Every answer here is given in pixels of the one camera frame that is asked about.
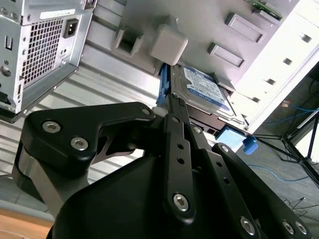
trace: hard drive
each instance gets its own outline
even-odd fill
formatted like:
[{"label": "hard drive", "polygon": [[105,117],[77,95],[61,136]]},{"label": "hard drive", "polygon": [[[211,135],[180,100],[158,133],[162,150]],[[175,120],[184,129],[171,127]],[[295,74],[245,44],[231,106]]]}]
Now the hard drive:
[{"label": "hard drive", "polygon": [[245,130],[247,123],[243,116],[237,113],[228,92],[218,86],[213,77],[189,66],[175,65],[170,68],[170,78],[171,92],[188,105]]}]

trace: power supply fan grille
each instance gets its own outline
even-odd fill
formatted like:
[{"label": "power supply fan grille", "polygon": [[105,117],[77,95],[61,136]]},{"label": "power supply fan grille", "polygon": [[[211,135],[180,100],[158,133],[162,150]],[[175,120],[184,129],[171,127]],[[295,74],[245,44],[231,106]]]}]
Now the power supply fan grille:
[{"label": "power supply fan grille", "polygon": [[62,25],[61,18],[32,24],[27,60],[22,67],[25,86],[54,69]]}]

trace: cable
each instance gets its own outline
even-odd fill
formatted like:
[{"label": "cable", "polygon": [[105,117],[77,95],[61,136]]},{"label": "cable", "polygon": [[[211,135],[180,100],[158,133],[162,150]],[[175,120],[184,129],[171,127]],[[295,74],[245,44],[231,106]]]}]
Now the cable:
[{"label": "cable", "polygon": [[293,210],[296,208],[296,206],[301,203],[304,199],[306,199],[305,197],[300,198],[299,201],[293,206]]},{"label": "cable", "polygon": [[316,112],[316,111],[319,111],[319,109],[314,109],[314,110],[304,109],[304,108],[295,106],[295,105],[293,105],[293,104],[290,104],[290,106],[291,106],[292,108],[297,109],[297,110],[306,111],[306,112]]},{"label": "cable", "polygon": [[252,164],[248,164],[248,166],[266,170],[266,171],[270,172],[272,175],[274,175],[278,180],[283,181],[283,182],[298,182],[298,181],[304,180],[306,178],[309,178],[309,176],[307,176],[307,177],[303,177],[303,178],[299,178],[299,179],[287,180],[287,179],[282,179],[282,178],[278,177],[273,171],[271,171],[268,168],[264,168],[262,166],[257,166],[257,165],[252,165]]},{"label": "cable", "polygon": [[[311,101],[313,99],[313,96],[309,96],[301,105],[300,107],[303,107],[305,104],[307,104],[309,101]],[[291,127],[294,125],[296,118],[297,118],[297,113],[298,110],[296,110],[295,114],[294,114],[294,118],[293,121],[290,123],[289,127],[287,128],[286,132],[284,133],[284,136],[286,136],[289,132],[289,130],[291,129]]]},{"label": "cable", "polygon": [[309,219],[311,219],[311,220],[314,220],[314,221],[316,221],[316,222],[319,222],[319,220],[314,219],[314,218],[311,218],[311,217],[308,217],[308,216],[300,215],[299,217],[305,217],[305,218],[309,218]]},{"label": "cable", "polygon": [[305,115],[305,114],[307,114],[307,113],[309,113],[309,112],[303,112],[303,113],[300,113],[300,114],[298,114],[298,115],[290,116],[290,117],[288,117],[288,118],[286,118],[286,119],[279,120],[279,121],[275,121],[275,122],[264,122],[263,124],[276,124],[276,123],[282,123],[282,122],[288,121],[288,120],[290,120],[290,119],[294,119],[294,118],[296,118],[296,117],[298,117],[298,116]]},{"label": "cable", "polygon": [[[299,213],[301,213],[302,211],[299,211],[299,209],[296,209],[295,207],[296,207],[296,205],[298,204],[296,204],[294,207],[293,207],[293,205],[290,203],[290,201],[288,200],[288,199],[285,199],[284,200],[284,202],[285,201],[287,201],[288,203],[289,203],[289,205],[288,206],[290,206],[290,207],[292,207],[293,208],[293,211],[297,211],[297,212],[299,212]],[[308,219],[311,219],[311,220],[314,220],[314,221],[316,221],[316,222],[319,222],[319,220],[317,220],[317,219],[314,219],[314,218],[311,218],[311,217],[308,217],[308,216],[305,216],[307,213],[308,213],[308,211],[304,211],[304,212],[302,212],[303,214],[301,214],[301,215],[298,215],[298,217],[305,217],[305,218],[308,218]]]},{"label": "cable", "polygon": [[304,208],[296,208],[296,210],[298,209],[307,209],[307,208],[314,208],[314,207],[318,207],[319,206],[319,204],[317,204],[317,205],[312,205],[312,206],[309,206],[309,207],[304,207]]}]

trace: screw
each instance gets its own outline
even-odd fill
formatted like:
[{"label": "screw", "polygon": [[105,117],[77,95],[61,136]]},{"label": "screw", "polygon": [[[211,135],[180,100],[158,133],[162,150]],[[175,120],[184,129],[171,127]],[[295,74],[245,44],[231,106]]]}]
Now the screw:
[{"label": "screw", "polygon": [[12,12],[12,13],[11,13],[11,17],[12,17],[14,20],[17,20],[17,19],[18,19],[18,15],[17,15],[15,12]]},{"label": "screw", "polygon": [[88,141],[81,137],[71,139],[71,146],[77,150],[83,151],[89,147]]},{"label": "screw", "polygon": [[290,226],[289,223],[287,223],[286,221],[283,221],[283,225],[284,225],[285,229],[286,229],[291,235],[295,234],[294,229]]},{"label": "screw", "polygon": [[53,121],[44,122],[42,128],[48,133],[57,133],[61,130],[60,125]]},{"label": "screw", "polygon": [[198,128],[198,127],[195,126],[193,129],[195,130],[196,133],[201,133],[200,128]]},{"label": "screw", "polygon": [[226,146],[224,146],[224,145],[221,146],[221,149],[222,149],[225,153],[228,153],[228,152],[229,152],[228,148],[227,148]]},{"label": "screw", "polygon": [[255,234],[255,228],[247,218],[241,217],[240,224],[249,235],[253,236]]},{"label": "screw", "polygon": [[299,231],[301,231],[303,234],[306,235],[307,234],[306,228],[300,222],[295,222],[295,223]]},{"label": "screw", "polygon": [[173,197],[175,206],[183,212],[188,210],[188,201],[182,194],[175,194]]},{"label": "screw", "polygon": [[1,8],[1,13],[6,16],[8,15],[8,11],[4,7]]},{"label": "screw", "polygon": [[179,123],[179,119],[178,118],[173,117],[172,120],[175,121],[176,123]]},{"label": "screw", "polygon": [[142,111],[143,111],[144,114],[146,114],[148,116],[151,114],[151,112],[149,110],[147,110],[147,109],[142,109]]}]

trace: black metal arm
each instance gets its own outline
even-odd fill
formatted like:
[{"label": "black metal arm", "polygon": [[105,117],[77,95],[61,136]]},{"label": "black metal arm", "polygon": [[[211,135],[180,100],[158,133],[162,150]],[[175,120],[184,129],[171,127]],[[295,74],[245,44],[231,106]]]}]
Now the black metal arm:
[{"label": "black metal arm", "polygon": [[[191,125],[182,99],[169,113],[140,103],[30,114],[13,177],[56,217],[48,239],[310,239],[307,226],[226,145]],[[144,156],[88,185],[92,163]]]}]

